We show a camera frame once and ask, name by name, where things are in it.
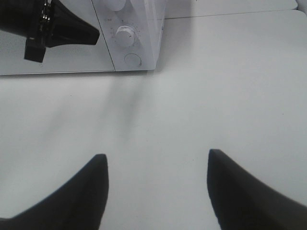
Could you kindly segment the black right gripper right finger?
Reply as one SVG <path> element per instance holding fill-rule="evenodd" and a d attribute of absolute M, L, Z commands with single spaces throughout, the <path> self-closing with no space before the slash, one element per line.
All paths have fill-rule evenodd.
<path fill-rule="evenodd" d="M 219 149 L 208 154 L 207 189 L 223 230 L 305 230 L 307 207 L 284 196 Z"/>

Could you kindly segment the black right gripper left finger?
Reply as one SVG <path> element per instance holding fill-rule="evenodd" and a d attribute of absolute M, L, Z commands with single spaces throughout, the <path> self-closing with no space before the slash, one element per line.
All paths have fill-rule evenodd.
<path fill-rule="evenodd" d="M 12 218 L 2 230 L 97 230 L 107 203 L 107 157 L 96 154 L 51 195 Z"/>

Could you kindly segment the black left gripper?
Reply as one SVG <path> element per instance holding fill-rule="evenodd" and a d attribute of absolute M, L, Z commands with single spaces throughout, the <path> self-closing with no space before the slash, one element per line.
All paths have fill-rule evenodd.
<path fill-rule="evenodd" d="M 82 20 L 59 0 L 50 4 L 48 24 L 47 0 L 2 0 L 0 30 L 23 37 L 24 59 L 42 63 L 46 46 L 41 35 L 47 36 L 47 47 L 62 45 L 96 45 L 100 32 Z"/>

